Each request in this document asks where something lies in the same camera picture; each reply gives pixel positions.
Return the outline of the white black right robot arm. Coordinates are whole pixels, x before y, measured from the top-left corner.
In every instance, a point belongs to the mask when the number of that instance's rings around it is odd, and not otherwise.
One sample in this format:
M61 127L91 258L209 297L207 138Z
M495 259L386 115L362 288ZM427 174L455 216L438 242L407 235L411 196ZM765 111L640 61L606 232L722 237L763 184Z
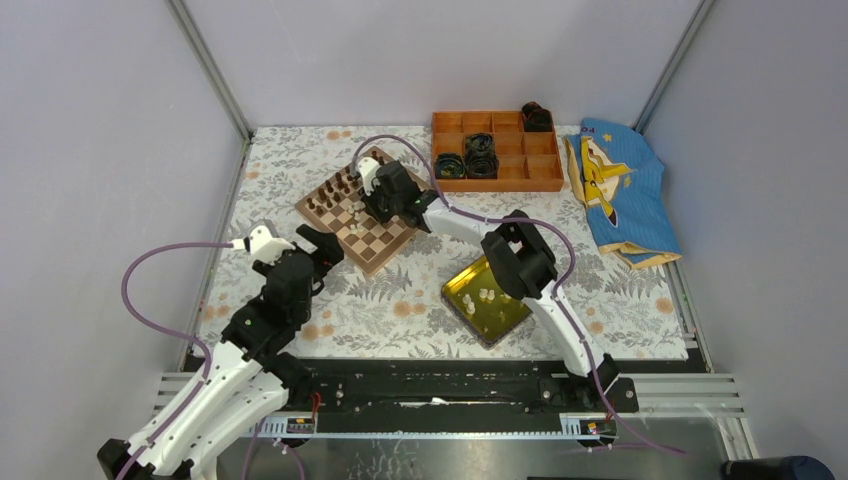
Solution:
M565 277L557 273L556 257L538 229L565 240L562 232L521 210L502 218L462 210L437 191L419 187L398 162L362 157L351 169L361 180L366 211L378 222L398 217L411 228L480 246L500 289L530 308L560 346L569 375L580 378L573 386L577 405L597 412L612 400L620 369L590 338L561 292Z

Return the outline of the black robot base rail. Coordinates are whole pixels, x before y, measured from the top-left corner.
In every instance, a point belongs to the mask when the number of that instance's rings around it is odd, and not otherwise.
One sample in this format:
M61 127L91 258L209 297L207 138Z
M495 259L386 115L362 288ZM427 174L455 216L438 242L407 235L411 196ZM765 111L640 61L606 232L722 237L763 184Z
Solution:
M559 417L636 413L631 379L599 396L559 361L308 359L311 381L284 406L321 434L552 433Z

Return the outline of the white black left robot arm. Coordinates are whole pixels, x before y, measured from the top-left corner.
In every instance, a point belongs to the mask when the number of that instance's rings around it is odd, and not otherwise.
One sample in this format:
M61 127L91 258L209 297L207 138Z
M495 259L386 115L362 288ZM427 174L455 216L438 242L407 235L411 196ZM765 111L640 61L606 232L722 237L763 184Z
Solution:
M333 233L306 224L296 232L312 251L279 237L269 223L243 238L212 243L247 253L264 284L214 345L184 337L202 350L202 366L129 439L104 443L97 459L107 478L214 479L219 455L249 428L282 408L307 404L311 375L285 348L311 319L312 299L344 250Z

